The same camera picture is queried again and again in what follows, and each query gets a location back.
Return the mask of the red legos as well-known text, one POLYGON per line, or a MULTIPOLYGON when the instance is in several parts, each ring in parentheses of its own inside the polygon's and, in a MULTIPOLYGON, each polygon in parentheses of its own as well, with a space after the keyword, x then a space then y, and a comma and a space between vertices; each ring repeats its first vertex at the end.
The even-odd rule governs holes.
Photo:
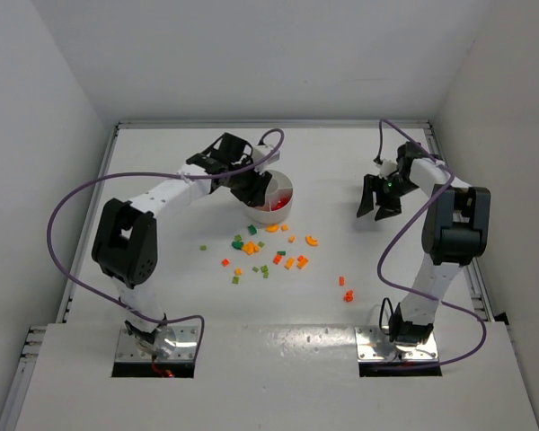
POLYGON ((285 207, 289 201, 291 200, 291 197, 282 197, 276 200, 274 203, 272 203, 269 207, 269 209, 272 212, 279 211, 281 208, 285 207))

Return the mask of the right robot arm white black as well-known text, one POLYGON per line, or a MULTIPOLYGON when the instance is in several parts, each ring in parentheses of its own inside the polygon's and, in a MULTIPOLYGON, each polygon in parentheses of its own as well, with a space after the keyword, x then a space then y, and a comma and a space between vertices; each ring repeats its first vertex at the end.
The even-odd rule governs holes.
POLYGON ((421 247, 423 261, 408 294, 398 303, 385 335, 398 345, 426 342, 449 285, 462 268, 486 250, 490 224, 490 190, 457 179, 443 162, 418 143, 407 142, 396 160, 376 162, 377 175, 367 174, 357 216, 374 211, 380 221, 402 212, 401 197, 419 189, 429 201, 421 247))

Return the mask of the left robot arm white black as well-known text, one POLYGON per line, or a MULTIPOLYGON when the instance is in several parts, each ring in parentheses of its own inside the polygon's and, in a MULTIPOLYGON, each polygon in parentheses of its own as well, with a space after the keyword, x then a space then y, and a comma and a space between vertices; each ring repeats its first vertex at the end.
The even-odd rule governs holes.
POLYGON ((150 280, 158 263, 158 216, 174 215, 220 188, 248 207, 263 206, 272 179, 267 167, 279 158, 279 148, 224 133, 189 157, 172 178, 103 206, 92 258, 117 288, 127 332, 147 354, 166 358, 176 348, 175 332, 150 280))

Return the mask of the orange arch lego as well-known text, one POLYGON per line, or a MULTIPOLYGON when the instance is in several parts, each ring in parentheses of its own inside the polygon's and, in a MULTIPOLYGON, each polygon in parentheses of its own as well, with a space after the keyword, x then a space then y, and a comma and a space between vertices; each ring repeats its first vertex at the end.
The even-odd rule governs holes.
POLYGON ((311 235, 306 236, 306 237, 305 237, 305 240, 306 240, 307 244, 310 245, 310 246, 315 247, 315 246, 318 246, 318 245, 319 245, 318 240, 315 239, 315 238, 314 238, 313 236, 311 236, 311 235))

